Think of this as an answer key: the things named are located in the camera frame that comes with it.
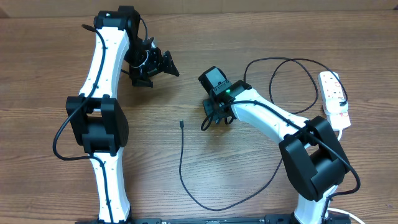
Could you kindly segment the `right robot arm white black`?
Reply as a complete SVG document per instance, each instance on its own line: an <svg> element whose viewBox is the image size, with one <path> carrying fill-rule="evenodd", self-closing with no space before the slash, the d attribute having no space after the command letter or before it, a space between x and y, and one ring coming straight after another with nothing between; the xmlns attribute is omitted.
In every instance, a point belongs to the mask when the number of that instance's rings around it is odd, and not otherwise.
<svg viewBox="0 0 398 224"><path fill-rule="evenodd" d="M217 67L206 70L198 81L209 95L203 102L206 118L202 130L212 121L233 118L254 126L279 146L287 177L298 192L298 204L290 215L266 216L266 223L350 223L348 214L329 209L339 195L337 187L352 167L326 119L289 113L250 84L242 80L231 83Z"/></svg>

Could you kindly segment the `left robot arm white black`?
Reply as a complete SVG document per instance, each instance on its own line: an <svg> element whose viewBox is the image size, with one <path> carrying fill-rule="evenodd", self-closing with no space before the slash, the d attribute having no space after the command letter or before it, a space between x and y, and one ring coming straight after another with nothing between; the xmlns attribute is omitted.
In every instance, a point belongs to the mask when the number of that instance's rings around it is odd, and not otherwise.
<svg viewBox="0 0 398 224"><path fill-rule="evenodd" d="M95 172L100 209L95 223L133 223L123 174L123 150L129 127L118 102L118 84L126 73L133 86L152 87L159 73L178 76L170 52L162 52L154 38L138 36L141 15L132 6L100 11L92 26L96 45L88 76L78 96L66 101L66 124ZM127 62L129 69L122 65Z"/></svg>

